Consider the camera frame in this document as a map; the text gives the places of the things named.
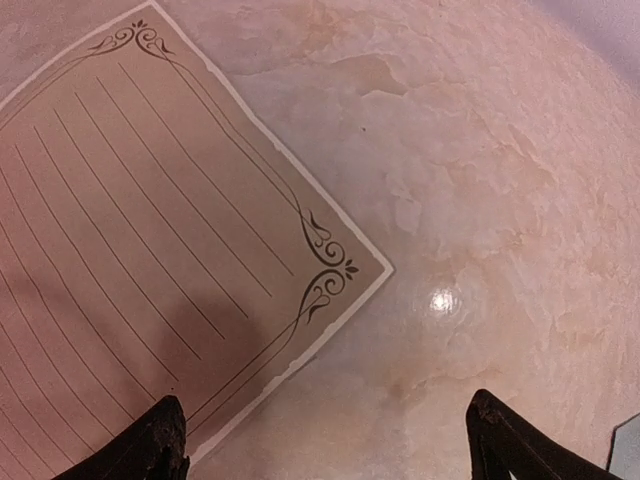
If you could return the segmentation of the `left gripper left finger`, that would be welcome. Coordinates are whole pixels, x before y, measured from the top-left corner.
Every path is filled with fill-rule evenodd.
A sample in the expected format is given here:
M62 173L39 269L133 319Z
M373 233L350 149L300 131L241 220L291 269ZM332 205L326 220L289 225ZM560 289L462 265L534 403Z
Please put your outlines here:
M166 395L99 451L59 475L61 480L185 479L186 419Z

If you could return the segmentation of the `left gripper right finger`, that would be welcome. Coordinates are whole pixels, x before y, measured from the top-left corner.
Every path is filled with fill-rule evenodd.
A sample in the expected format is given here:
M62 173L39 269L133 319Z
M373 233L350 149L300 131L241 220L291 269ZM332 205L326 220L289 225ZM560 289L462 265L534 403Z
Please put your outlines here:
M472 397L466 428L473 480L613 477L552 441L486 389Z

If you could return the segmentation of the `blue envelope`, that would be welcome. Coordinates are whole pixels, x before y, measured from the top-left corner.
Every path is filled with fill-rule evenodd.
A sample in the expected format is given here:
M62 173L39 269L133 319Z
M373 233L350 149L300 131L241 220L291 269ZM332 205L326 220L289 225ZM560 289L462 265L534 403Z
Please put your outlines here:
M608 471L621 479L640 479L640 414L615 428Z

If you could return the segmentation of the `lined letter paper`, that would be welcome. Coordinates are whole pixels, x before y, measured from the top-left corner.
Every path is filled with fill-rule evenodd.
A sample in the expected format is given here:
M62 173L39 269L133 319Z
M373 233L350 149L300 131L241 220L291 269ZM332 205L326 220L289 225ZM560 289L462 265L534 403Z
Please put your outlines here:
M391 263L155 1L1 105L1 475L50 479L162 397L199 461Z

